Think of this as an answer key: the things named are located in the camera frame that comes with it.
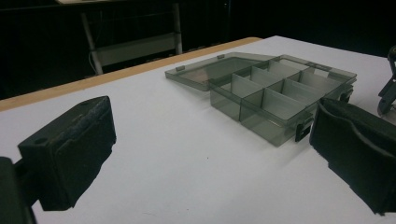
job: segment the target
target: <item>table surface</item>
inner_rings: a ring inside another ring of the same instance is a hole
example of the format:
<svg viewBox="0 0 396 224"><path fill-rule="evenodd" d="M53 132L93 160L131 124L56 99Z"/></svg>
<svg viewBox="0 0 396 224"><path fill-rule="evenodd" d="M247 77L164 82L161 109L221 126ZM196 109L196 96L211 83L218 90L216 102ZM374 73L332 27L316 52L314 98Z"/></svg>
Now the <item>table surface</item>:
<svg viewBox="0 0 396 224"><path fill-rule="evenodd" d="M309 145L273 147L210 105L209 92L164 72L228 52L288 54L358 74L350 103L376 115L386 58L282 36L247 38L0 102L0 154L84 100L108 95L118 141L100 174L63 212L38 223L396 223L370 208Z"/></svg>

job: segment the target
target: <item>clear plastic organizer box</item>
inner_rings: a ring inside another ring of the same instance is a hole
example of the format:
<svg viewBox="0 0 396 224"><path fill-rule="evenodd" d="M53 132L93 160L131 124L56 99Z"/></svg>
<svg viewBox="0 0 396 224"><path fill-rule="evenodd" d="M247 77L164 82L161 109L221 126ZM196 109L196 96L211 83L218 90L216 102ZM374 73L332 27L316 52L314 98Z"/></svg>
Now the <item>clear plastic organizer box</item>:
<svg viewBox="0 0 396 224"><path fill-rule="evenodd" d="M210 104L279 147L310 132L322 97L348 101L356 74L289 55L233 52L165 72L210 91Z"/></svg>

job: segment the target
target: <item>dark background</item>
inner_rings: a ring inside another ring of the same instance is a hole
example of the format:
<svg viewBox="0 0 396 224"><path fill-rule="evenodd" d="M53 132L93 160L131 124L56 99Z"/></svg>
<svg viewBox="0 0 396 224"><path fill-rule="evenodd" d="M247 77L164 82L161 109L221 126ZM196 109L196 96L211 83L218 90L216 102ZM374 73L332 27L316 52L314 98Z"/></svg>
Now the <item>dark background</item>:
<svg viewBox="0 0 396 224"><path fill-rule="evenodd" d="M181 1L179 8L184 51L249 36L265 38L273 35L380 57L387 57L389 48L396 45L388 5L187 0ZM174 30L172 1L84 4L83 7L61 7L54 0L2 1L0 99L95 75L81 23L82 11L90 21L97 47ZM105 67L104 71L111 72L173 54L173 51L167 51L114 64Z"/></svg>

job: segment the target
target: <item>organizer compartment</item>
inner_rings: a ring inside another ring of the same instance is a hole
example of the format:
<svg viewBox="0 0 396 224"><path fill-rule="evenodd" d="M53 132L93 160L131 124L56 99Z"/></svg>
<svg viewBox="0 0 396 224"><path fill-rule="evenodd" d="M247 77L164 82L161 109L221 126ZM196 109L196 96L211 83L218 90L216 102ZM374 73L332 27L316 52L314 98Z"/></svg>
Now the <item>organizer compartment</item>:
<svg viewBox="0 0 396 224"><path fill-rule="evenodd" d="M289 55L229 53L165 72L276 147L309 134L318 100L347 101L356 74Z"/></svg>

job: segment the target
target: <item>white table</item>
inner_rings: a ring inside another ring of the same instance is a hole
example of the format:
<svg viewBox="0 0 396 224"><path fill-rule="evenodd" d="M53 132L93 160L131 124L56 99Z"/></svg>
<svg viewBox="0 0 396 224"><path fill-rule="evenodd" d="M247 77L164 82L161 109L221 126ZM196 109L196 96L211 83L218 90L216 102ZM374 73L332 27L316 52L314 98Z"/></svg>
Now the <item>white table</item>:
<svg viewBox="0 0 396 224"><path fill-rule="evenodd" d="M288 54L356 73L350 103L373 114L391 76L386 58L273 36L4 110L0 155L16 162L17 144L72 106L111 100L113 153L76 207L43 212L35 203L38 223L396 223L395 214L373 214L308 137L275 148L212 107L209 92L165 78L166 70L233 51Z"/></svg>

